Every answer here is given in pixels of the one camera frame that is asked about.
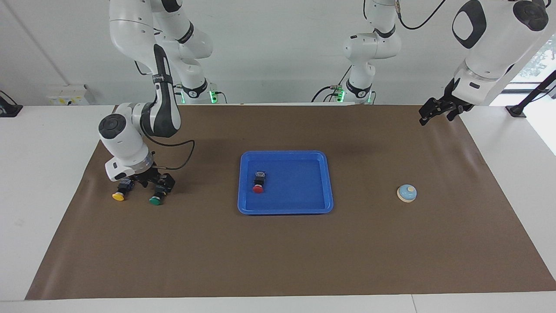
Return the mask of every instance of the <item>table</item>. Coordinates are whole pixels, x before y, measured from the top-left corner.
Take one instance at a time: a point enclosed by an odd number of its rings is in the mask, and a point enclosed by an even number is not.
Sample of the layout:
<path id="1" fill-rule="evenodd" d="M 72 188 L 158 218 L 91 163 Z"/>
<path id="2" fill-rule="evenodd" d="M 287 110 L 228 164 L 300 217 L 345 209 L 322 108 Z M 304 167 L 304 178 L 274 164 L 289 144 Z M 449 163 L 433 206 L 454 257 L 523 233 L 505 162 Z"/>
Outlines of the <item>table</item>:
<path id="1" fill-rule="evenodd" d="M 374 311 L 552 312 L 556 292 L 471 295 L 392 295 L 228 299 L 112 299 L 21 301 L 79 184 L 98 142 L 96 127 L 112 106 L 26 107 L 16 119 L 0 120 L 0 311 Z M 479 150 L 554 276 L 556 210 L 545 186 L 556 185 L 556 156 L 527 120 L 500 107 L 477 107 L 462 115 Z M 33 212 L 29 208 L 49 208 Z"/>

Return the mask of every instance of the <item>red button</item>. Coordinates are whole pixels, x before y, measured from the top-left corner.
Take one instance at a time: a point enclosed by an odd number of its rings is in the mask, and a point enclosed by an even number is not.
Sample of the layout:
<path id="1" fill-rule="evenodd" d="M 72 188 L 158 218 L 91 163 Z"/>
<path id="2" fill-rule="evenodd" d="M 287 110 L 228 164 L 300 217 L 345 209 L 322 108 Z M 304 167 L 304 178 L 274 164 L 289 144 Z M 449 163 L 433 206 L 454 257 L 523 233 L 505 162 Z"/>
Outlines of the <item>red button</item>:
<path id="1" fill-rule="evenodd" d="M 264 190 L 262 189 L 262 186 L 261 186 L 261 185 L 255 185 L 255 186 L 253 187 L 253 192 L 255 192 L 255 193 L 263 193 Z"/>

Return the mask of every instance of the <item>plastic tray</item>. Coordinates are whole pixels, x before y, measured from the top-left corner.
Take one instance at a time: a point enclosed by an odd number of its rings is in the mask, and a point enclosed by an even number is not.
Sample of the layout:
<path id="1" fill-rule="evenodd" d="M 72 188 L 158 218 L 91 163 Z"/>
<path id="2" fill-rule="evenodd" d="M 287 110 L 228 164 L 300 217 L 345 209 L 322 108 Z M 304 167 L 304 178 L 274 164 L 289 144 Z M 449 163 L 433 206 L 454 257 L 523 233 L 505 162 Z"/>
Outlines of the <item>plastic tray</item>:
<path id="1" fill-rule="evenodd" d="M 264 192 L 252 189 L 266 172 Z M 247 215 L 326 214 L 332 210 L 326 156 L 320 151 L 249 151 L 241 157 L 237 207 Z"/>

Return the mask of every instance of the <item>wall socket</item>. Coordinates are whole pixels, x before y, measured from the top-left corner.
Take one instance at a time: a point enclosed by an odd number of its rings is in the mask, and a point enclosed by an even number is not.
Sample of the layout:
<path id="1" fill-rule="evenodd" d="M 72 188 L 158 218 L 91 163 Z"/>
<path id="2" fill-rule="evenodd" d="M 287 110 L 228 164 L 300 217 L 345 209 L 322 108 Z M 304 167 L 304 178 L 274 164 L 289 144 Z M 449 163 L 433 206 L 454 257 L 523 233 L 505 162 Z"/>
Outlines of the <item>wall socket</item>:
<path id="1" fill-rule="evenodd" d="M 95 98 L 85 85 L 51 86 L 50 105 L 91 105 Z"/>

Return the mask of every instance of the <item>tree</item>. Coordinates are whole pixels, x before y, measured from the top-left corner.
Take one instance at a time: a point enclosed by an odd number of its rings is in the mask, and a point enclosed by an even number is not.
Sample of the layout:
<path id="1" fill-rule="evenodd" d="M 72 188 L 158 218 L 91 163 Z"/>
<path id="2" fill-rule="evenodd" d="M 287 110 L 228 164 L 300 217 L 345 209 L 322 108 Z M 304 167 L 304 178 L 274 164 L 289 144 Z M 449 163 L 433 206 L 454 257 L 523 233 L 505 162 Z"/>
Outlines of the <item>tree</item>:
<path id="1" fill-rule="evenodd" d="M 548 42 L 535 54 L 518 74 L 523 79 L 538 76 L 551 61 L 556 60 L 556 36 L 552 36 Z"/>

